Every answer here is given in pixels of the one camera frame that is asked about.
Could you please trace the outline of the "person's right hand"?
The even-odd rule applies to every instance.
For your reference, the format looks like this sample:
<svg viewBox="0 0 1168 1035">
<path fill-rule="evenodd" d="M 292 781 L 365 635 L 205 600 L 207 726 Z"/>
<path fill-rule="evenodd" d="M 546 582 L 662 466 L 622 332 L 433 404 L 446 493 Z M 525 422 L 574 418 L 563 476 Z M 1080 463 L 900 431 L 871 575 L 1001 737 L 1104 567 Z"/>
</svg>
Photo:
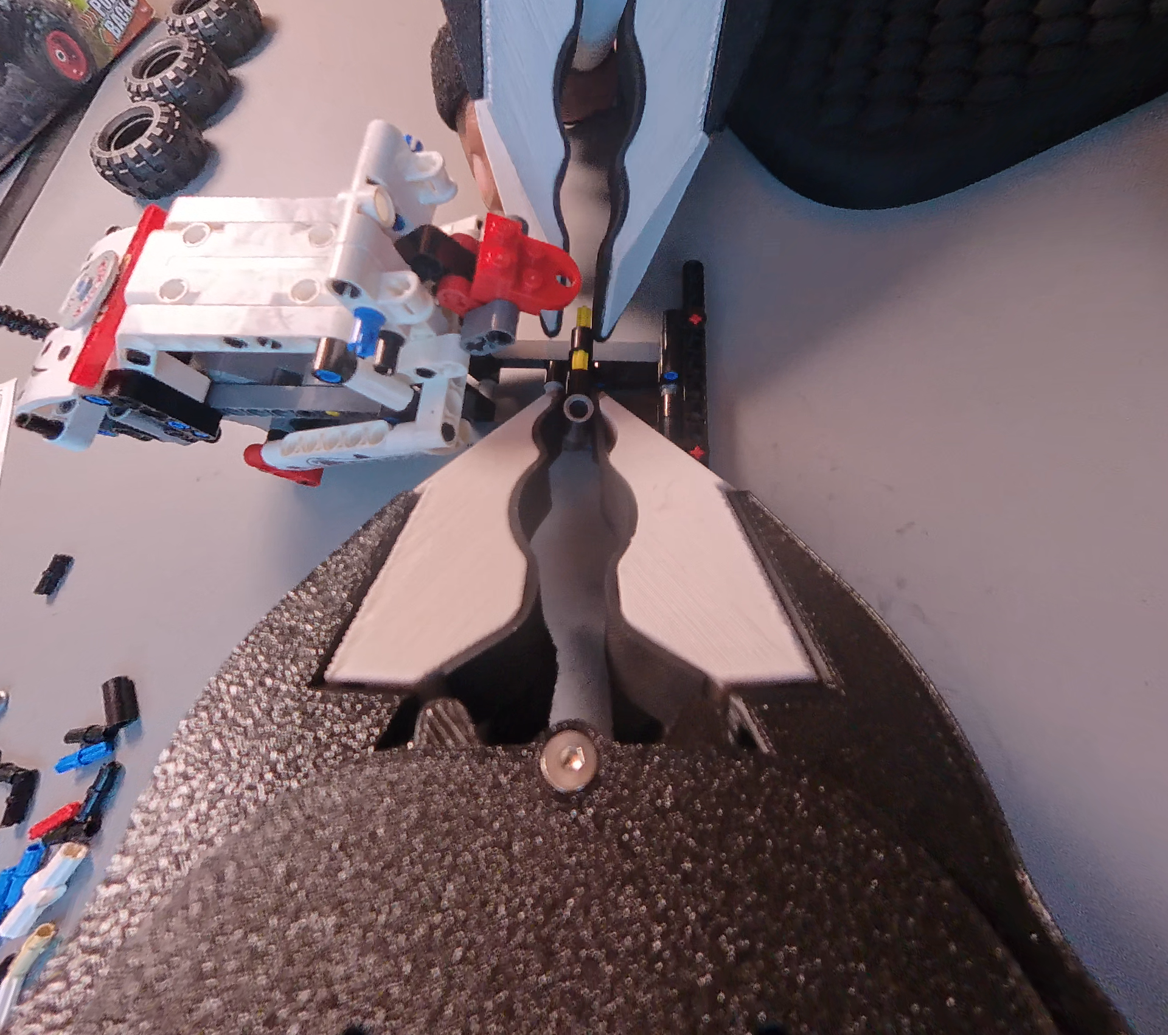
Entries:
<svg viewBox="0 0 1168 1035">
<path fill-rule="evenodd" d="M 494 214 L 503 214 L 505 206 L 498 192 L 484 137 L 479 127 L 475 100 L 470 97 L 465 98 L 459 107 L 457 133 L 486 210 L 494 211 Z"/>
</svg>

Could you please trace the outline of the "pile of small brick pieces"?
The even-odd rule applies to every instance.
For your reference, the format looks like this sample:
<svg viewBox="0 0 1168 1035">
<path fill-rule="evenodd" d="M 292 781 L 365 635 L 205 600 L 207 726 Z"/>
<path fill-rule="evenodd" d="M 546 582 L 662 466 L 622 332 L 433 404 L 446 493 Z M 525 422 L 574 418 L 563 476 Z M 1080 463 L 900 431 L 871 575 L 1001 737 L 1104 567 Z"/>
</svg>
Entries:
<svg viewBox="0 0 1168 1035">
<path fill-rule="evenodd" d="M 18 942 L 2 959 L 1 1023 L 6 1024 L 26 978 L 56 937 L 56 924 L 42 916 L 64 895 L 104 824 L 109 798 L 121 780 L 116 746 L 123 729 L 138 721 L 132 678 L 109 678 L 102 687 L 104 721 L 75 728 L 64 742 L 70 751 L 55 764 L 60 774 L 95 767 L 84 794 L 42 818 L 27 831 L 20 859 L 1 871 L 1 940 Z"/>
</svg>

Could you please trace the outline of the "black toy tyre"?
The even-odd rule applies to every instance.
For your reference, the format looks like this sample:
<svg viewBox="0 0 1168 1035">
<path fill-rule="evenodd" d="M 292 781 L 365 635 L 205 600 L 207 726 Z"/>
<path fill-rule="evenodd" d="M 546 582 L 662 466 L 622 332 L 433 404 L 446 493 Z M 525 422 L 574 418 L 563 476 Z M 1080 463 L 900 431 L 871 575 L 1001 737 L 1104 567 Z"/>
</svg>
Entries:
<svg viewBox="0 0 1168 1035">
<path fill-rule="evenodd" d="M 178 106 L 196 121 L 206 121 L 229 99 L 231 76 L 202 39 L 179 34 L 138 53 L 125 85 L 132 100 Z"/>
<path fill-rule="evenodd" d="M 166 16 L 171 34 L 200 39 L 225 65 L 235 65 L 263 39 L 255 0 L 172 0 Z"/>
<path fill-rule="evenodd" d="M 102 178 L 127 195 L 148 200 L 175 194 L 197 178 L 209 151 L 190 114 L 154 100 L 114 114 L 90 146 Z"/>
</svg>

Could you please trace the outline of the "person's right forearm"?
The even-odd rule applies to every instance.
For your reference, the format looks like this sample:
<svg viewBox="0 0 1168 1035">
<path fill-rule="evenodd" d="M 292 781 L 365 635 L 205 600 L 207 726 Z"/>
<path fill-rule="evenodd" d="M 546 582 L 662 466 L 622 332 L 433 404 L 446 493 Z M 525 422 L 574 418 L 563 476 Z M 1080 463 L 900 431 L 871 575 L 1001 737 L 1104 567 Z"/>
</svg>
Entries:
<svg viewBox="0 0 1168 1035">
<path fill-rule="evenodd" d="M 1167 0 L 774 0 L 728 114 L 802 196 L 972 185 L 1167 89 Z"/>
</svg>

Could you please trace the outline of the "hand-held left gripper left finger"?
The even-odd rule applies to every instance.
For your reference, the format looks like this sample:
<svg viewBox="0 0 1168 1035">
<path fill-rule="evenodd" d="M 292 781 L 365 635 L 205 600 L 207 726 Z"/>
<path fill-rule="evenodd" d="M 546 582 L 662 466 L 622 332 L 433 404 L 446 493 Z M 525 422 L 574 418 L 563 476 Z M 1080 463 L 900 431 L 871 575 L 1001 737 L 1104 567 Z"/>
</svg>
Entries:
<svg viewBox="0 0 1168 1035">
<path fill-rule="evenodd" d="M 486 742 L 541 732 L 557 660 L 531 540 L 557 454 L 559 393 L 547 393 L 431 475 L 326 680 L 457 699 Z"/>
</svg>

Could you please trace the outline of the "toy truck set box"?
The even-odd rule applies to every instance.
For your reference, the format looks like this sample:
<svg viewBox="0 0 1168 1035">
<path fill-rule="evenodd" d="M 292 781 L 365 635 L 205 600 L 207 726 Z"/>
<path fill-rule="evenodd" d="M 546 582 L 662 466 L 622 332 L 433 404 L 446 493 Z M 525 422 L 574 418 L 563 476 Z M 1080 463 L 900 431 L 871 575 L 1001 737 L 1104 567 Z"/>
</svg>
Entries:
<svg viewBox="0 0 1168 1035">
<path fill-rule="evenodd" d="M 1 0 L 1 166 L 151 23 L 146 0 Z"/>
</svg>

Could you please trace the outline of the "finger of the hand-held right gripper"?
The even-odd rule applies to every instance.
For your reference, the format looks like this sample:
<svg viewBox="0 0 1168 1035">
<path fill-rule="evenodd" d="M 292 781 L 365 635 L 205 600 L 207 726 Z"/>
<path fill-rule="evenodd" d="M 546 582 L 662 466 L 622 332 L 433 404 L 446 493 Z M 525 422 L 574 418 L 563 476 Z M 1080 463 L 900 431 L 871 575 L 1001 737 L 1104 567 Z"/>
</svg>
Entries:
<svg viewBox="0 0 1168 1035">
<path fill-rule="evenodd" d="M 630 0 L 618 35 L 631 126 L 611 172 L 595 332 L 628 306 L 708 147 L 705 114 L 725 0 Z"/>
<path fill-rule="evenodd" d="M 559 85 L 582 0 L 481 0 L 484 95 L 478 124 L 506 214 L 568 250 L 559 192 L 568 143 Z"/>
</svg>

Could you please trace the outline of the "white brick toy truck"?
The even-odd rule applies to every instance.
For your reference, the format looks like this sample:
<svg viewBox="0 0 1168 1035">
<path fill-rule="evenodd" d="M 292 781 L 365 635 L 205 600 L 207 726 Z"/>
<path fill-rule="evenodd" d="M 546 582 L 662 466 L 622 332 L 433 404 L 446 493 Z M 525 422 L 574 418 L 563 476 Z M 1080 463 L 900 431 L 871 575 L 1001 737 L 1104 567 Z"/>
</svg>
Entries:
<svg viewBox="0 0 1168 1035">
<path fill-rule="evenodd" d="M 493 417 L 489 376 L 526 314 L 580 290 L 563 249 L 516 218 L 432 225 L 442 157 L 371 121 L 332 197 L 178 197 L 86 255 L 14 400 L 18 428 L 81 451 L 98 437 L 202 445 L 224 421 L 253 468 L 318 486 L 325 467 L 446 454 Z"/>
</svg>

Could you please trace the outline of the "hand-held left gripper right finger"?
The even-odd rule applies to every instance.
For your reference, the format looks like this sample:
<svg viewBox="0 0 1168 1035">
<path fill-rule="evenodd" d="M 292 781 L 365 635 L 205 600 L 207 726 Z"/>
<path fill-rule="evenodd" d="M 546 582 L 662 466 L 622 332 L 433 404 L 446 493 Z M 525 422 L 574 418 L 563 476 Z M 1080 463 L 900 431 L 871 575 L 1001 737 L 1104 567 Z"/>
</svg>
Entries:
<svg viewBox="0 0 1168 1035">
<path fill-rule="evenodd" d="M 818 696 L 819 654 L 725 481 L 616 400 L 602 396 L 597 428 L 616 739 L 655 742 L 701 700 Z"/>
</svg>

